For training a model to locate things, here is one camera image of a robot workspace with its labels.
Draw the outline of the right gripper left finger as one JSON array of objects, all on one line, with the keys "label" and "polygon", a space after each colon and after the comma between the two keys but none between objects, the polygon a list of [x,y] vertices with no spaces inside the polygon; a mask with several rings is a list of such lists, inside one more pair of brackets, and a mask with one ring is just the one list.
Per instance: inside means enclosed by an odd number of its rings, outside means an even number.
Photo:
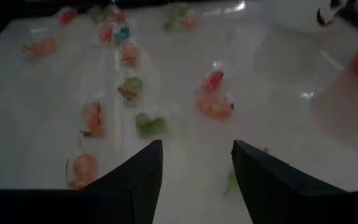
[{"label": "right gripper left finger", "polygon": [[162,174],[159,139],[82,190],[0,190],[0,224],[152,223]]}]

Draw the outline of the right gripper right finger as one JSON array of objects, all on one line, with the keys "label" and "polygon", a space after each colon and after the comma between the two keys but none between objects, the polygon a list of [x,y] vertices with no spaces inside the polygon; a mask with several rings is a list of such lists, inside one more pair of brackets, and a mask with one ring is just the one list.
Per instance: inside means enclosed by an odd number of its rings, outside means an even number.
[{"label": "right gripper right finger", "polygon": [[358,223],[358,191],[312,177],[244,141],[232,163],[253,223]]}]

